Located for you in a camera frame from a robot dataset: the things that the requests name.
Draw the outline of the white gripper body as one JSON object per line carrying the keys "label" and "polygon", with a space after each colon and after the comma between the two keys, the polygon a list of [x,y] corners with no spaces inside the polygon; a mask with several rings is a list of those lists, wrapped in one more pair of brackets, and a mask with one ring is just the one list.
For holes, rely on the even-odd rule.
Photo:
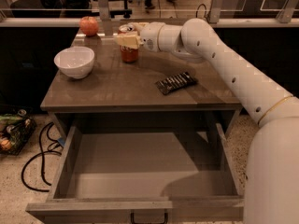
{"label": "white gripper body", "polygon": [[143,46],[148,51],[163,51],[162,30],[163,22],[151,22],[144,26],[140,32]]}

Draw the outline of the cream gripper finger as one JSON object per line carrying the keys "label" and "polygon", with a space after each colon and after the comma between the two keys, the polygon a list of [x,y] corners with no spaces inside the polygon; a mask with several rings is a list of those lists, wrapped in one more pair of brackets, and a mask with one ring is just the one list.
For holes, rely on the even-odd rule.
{"label": "cream gripper finger", "polygon": [[134,28],[135,31],[141,32],[145,26],[148,25],[147,22],[129,22],[129,25]]}
{"label": "cream gripper finger", "polygon": [[143,45],[141,37],[137,31],[117,34],[114,36],[114,40],[118,45],[130,49],[138,49]]}

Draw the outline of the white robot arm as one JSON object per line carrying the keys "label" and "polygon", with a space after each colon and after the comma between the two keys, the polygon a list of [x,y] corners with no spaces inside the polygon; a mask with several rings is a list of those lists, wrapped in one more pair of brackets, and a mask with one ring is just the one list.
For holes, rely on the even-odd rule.
{"label": "white robot arm", "polygon": [[206,21],[131,25],[114,36],[117,44],[207,60],[259,125],[247,160],[243,223],[299,224],[299,99],[225,45]]}

